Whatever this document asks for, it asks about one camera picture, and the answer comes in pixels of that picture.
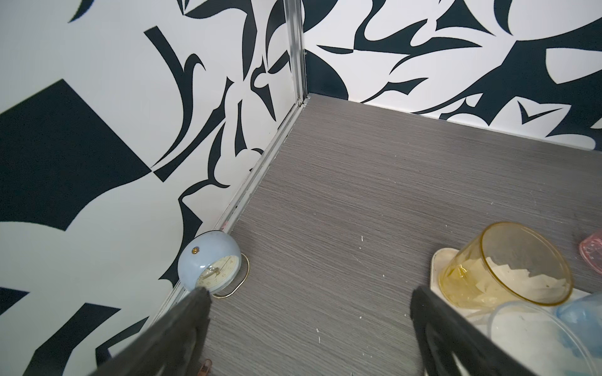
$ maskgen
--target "clock hands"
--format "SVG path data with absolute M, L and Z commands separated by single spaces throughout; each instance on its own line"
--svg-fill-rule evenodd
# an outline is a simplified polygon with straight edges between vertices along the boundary
M 226 264 L 228 263 L 228 261 L 230 261 L 230 258 L 231 258 L 231 257 L 232 257 L 232 256 L 229 256 L 229 257 L 226 259 L 226 261 L 224 262 L 224 264 L 222 265 L 222 267 L 221 267 L 221 268 L 209 267 L 209 271 L 210 271 L 210 273 L 209 273 L 209 274 L 207 274 L 205 277 L 203 277 L 203 278 L 201 278 L 201 279 L 203 279 L 203 280 L 204 280 L 204 279 L 206 279 L 206 278 L 208 278 L 208 277 L 211 277 L 213 274 L 217 274 L 217 275 L 219 275 L 219 274 L 221 273 L 221 270 L 223 270 L 223 269 L 224 269 L 224 267 L 226 266 Z

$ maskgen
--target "alarm clock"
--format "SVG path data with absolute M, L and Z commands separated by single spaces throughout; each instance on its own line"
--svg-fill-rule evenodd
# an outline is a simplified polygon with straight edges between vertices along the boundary
M 178 260 L 178 276 L 188 291 L 204 287 L 215 293 L 229 285 L 237 275 L 241 255 L 238 244 L 227 233 L 205 232 L 184 247 Z

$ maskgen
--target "clock face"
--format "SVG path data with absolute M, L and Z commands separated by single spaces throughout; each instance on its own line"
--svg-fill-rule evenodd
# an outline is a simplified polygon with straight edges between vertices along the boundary
M 196 281 L 196 287 L 204 287 L 215 292 L 234 279 L 240 268 L 240 257 L 226 256 L 207 267 Z

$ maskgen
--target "clear plastic lid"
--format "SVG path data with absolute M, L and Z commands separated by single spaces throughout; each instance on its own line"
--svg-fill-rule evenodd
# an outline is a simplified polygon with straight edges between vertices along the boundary
M 534 304 L 502 304 L 489 317 L 487 331 L 493 343 L 538 375 L 598 375 L 579 338 L 562 321 Z

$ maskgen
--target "abstract wall pattern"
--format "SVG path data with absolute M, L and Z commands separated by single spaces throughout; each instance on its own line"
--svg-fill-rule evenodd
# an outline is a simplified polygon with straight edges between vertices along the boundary
M 309 91 L 602 150 L 602 2 L 303 0 Z
M 293 106 L 283 2 L 8 1 L 0 34 L 0 373 L 88 374 Z

